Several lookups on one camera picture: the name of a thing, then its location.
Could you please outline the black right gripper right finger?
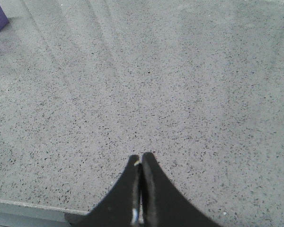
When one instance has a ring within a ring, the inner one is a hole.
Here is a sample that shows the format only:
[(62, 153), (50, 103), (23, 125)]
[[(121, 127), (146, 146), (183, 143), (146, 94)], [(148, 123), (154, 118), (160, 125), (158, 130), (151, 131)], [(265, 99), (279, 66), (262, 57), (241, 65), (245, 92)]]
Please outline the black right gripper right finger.
[(146, 227), (218, 227), (173, 185), (155, 156), (142, 156), (142, 209)]

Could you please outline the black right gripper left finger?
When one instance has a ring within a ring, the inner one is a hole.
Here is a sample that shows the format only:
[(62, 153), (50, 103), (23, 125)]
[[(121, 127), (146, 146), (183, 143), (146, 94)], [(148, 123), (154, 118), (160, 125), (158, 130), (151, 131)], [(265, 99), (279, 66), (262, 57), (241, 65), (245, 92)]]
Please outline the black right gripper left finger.
[(72, 227), (139, 227), (141, 173), (139, 156), (130, 156), (115, 185), (90, 213), (65, 213), (64, 218)]

